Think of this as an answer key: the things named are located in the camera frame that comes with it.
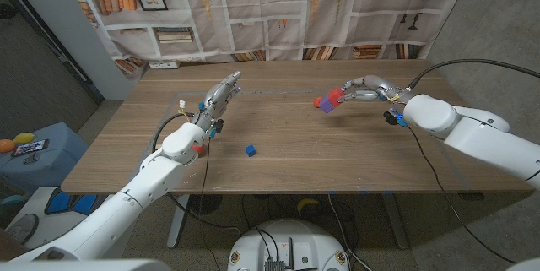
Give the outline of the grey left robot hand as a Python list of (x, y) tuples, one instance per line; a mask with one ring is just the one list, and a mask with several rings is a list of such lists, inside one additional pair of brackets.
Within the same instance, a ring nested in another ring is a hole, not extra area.
[(237, 85), (240, 76), (241, 72), (236, 71), (225, 77), (207, 92), (203, 100), (203, 109), (199, 111), (198, 118), (195, 121), (197, 126), (203, 130), (209, 130), (214, 122), (225, 113), (227, 105), (241, 91), (241, 88)]

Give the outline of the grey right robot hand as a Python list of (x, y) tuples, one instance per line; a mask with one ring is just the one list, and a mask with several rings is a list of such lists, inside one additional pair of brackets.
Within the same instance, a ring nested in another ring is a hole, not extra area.
[(392, 82), (375, 75), (366, 75), (348, 80), (342, 87), (343, 95), (337, 101), (383, 100), (389, 103), (407, 104), (416, 94), (402, 89)]

